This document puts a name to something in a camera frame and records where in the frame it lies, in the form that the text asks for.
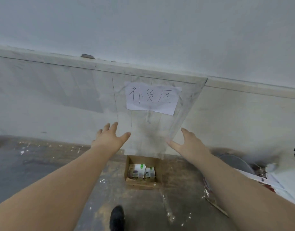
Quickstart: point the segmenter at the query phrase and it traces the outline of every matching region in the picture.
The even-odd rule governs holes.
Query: handwritten sign
[[[125,82],[126,108],[151,110],[173,115],[179,100],[180,87]]]

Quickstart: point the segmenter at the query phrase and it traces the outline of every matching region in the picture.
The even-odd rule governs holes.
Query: open cardboard box
[[[131,179],[128,177],[128,168],[130,164],[145,164],[146,167],[155,168],[155,182],[144,181],[142,179]],[[124,179],[126,186],[131,189],[159,189],[162,185],[162,160],[159,158],[128,155],[126,159],[126,166],[124,172]]]

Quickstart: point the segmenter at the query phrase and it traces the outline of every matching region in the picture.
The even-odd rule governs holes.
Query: paper scrap
[[[179,100],[180,87],[149,85],[143,82],[125,82],[126,108],[151,110],[174,115]]]

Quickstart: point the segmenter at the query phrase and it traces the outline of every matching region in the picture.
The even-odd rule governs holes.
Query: foot
[[[125,216],[121,205],[116,206],[110,216],[110,230],[124,231]]]

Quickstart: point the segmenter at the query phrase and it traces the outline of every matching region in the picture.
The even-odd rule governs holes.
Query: dirty floor
[[[69,143],[0,136],[0,202],[87,149]],[[202,198],[202,175],[191,164],[166,155],[163,191],[133,190],[125,187],[126,156],[122,153],[107,163],[75,230],[109,230],[111,210],[118,204],[124,207],[126,230],[236,230],[228,217]],[[170,210],[175,216],[172,223],[167,216]]]

